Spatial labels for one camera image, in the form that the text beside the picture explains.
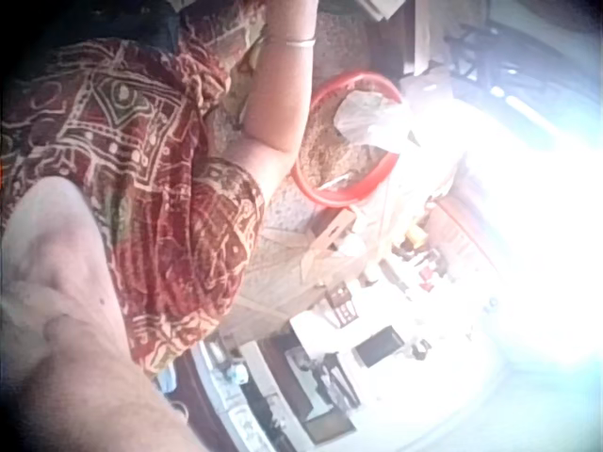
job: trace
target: bangle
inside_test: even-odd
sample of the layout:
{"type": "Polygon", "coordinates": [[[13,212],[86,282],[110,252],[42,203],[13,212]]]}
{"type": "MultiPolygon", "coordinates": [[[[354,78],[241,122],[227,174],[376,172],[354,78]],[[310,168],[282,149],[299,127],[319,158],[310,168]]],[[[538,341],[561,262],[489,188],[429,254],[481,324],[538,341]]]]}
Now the bangle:
{"type": "Polygon", "coordinates": [[[262,33],[260,40],[264,41],[264,42],[279,43],[282,45],[286,45],[287,47],[297,47],[300,49],[307,48],[307,47],[314,47],[314,44],[317,43],[316,38],[312,38],[311,40],[286,40],[283,38],[278,38],[278,37],[269,35],[267,33],[262,33]]]}

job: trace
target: plastic bag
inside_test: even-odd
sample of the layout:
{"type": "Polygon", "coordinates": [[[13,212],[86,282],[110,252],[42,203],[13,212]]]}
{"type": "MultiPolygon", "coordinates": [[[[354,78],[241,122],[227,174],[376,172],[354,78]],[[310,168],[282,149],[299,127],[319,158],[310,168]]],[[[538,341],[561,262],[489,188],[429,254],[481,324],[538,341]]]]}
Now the plastic bag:
{"type": "Polygon", "coordinates": [[[401,153],[407,143],[411,112],[375,91],[352,91],[334,116],[335,128],[354,145],[401,153]]]}

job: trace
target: black object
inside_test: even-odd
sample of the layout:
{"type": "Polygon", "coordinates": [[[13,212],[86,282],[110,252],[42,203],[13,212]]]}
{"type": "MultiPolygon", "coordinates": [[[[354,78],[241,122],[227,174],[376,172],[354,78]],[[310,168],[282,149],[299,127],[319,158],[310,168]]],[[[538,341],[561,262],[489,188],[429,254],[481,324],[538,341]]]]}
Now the black object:
{"type": "Polygon", "coordinates": [[[354,350],[356,350],[365,366],[371,367],[394,353],[403,345],[404,341],[402,341],[394,328],[390,326],[369,337],[365,342],[356,346],[354,350]]]}

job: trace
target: red plastic tub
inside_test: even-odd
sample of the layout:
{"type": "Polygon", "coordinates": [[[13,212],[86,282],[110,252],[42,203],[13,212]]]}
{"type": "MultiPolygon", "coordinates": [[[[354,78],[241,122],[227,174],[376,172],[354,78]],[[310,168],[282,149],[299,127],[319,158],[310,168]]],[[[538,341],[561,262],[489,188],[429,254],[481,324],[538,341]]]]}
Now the red plastic tub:
{"type": "MultiPolygon", "coordinates": [[[[402,96],[396,89],[394,84],[387,78],[378,73],[367,71],[357,71],[353,73],[343,73],[336,78],[322,85],[312,95],[310,104],[310,114],[317,108],[320,101],[329,93],[336,89],[347,89],[353,91],[356,84],[360,81],[372,82],[375,90],[383,96],[396,102],[402,102],[402,96]]],[[[302,173],[299,160],[295,162],[295,166],[291,171],[291,175],[295,183],[300,188],[301,192],[316,204],[325,207],[346,207],[355,204],[368,195],[370,195],[377,186],[383,182],[398,162],[399,155],[396,153],[387,153],[377,164],[377,166],[365,177],[362,181],[349,186],[342,190],[319,190],[317,187],[311,186],[308,180],[302,173]]]]}

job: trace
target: red patterned dress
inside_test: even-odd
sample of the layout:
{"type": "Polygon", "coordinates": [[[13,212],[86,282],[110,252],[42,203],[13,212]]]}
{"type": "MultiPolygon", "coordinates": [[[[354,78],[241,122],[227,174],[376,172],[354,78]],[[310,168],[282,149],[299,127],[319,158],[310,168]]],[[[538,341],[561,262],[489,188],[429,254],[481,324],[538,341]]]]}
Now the red patterned dress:
{"type": "Polygon", "coordinates": [[[79,186],[150,375],[228,312],[264,209],[244,169],[207,157],[203,114],[227,78],[194,28],[181,34],[175,56],[123,40],[62,48],[3,100],[1,232],[39,179],[79,186]]]}

